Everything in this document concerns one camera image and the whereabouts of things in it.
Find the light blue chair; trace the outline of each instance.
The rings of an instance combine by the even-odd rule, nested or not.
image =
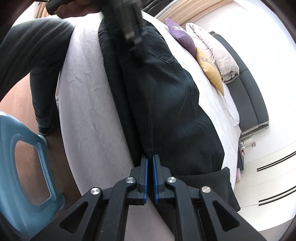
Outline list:
[[[32,204],[20,184],[15,165],[15,145],[18,141],[37,148],[50,194],[41,205]],[[47,226],[55,213],[65,206],[65,199],[51,178],[46,149],[45,137],[36,135],[16,118],[0,111],[0,211],[13,227],[28,238]]]

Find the white wall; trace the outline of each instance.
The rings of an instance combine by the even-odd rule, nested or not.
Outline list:
[[[19,16],[19,18],[15,21],[13,25],[17,25],[26,21],[29,21],[34,18],[34,6],[36,5],[36,2],[34,2],[31,6],[29,6],[22,14]]]
[[[296,44],[260,0],[236,0],[195,22],[222,35],[254,76],[269,114],[270,128],[255,134],[245,162],[296,142]]]

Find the folded comforter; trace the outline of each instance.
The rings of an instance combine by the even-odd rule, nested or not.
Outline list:
[[[197,48],[202,50],[220,71],[224,83],[231,82],[239,74],[239,67],[227,49],[206,30],[194,23],[186,24],[186,31]]]

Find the white floor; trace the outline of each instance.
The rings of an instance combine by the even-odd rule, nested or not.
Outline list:
[[[296,142],[274,154],[245,164],[241,181],[236,182],[234,193],[241,206],[239,214],[257,231],[279,226],[296,214],[296,155],[257,171],[295,151]]]
[[[261,233],[267,241],[278,241],[285,233],[291,222],[292,219],[272,229],[264,230],[259,233]]]

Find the bed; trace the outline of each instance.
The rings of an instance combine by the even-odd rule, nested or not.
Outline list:
[[[239,115],[226,85],[221,96],[196,60],[169,34],[167,27],[143,13],[167,42],[172,54],[195,81],[199,104],[210,117],[222,143],[222,168],[230,169],[232,188],[237,169]],[[81,194],[113,186],[133,167],[103,65],[97,31],[102,15],[71,19],[75,29],[59,80],[61,130],[69,165]],[[152,202],[131,206],[126,240],[174,240]]]
[[[239,66],[239,76],[227,87],[240,116],[240,140],[244,140],[269,128],[266,105],[254,77],[239,55],[221,35],[214,31],[210,34],[223,44]]]

